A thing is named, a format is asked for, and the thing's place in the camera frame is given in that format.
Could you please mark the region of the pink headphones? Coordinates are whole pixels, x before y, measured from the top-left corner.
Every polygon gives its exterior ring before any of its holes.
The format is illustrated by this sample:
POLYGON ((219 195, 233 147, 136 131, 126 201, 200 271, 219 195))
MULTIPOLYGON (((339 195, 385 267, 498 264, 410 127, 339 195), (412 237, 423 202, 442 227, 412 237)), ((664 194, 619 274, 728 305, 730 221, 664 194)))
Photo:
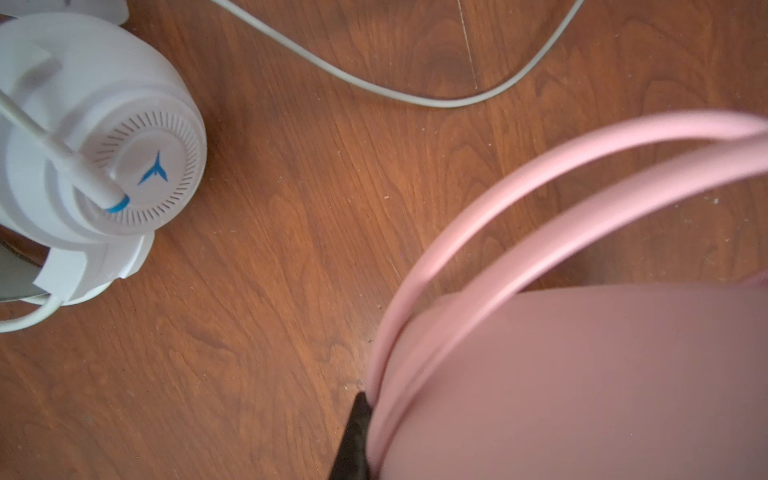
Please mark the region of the pink headphones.
POLYGON ((764 174, 765 118, 662 113, 575 138, 478 198, 387 308, 360 403, 367 479, 763 479, 767 283, 530 291, 576 252, 649 213, 764 174), (430 281, 528 193, 633 147, 707 146, 556 217, 420 314, 430 281))

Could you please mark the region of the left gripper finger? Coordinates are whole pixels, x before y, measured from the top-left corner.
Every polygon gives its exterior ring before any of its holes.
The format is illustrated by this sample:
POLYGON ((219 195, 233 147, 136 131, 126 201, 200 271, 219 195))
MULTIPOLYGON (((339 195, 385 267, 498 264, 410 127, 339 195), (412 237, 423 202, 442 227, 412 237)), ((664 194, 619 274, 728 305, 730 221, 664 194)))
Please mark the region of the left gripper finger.
POLYGON ((360 391, 354 402, 336 453, 329 480, 370 480, 375 476, 366 452, 367 434, 372 408, 366 394, 360 391))

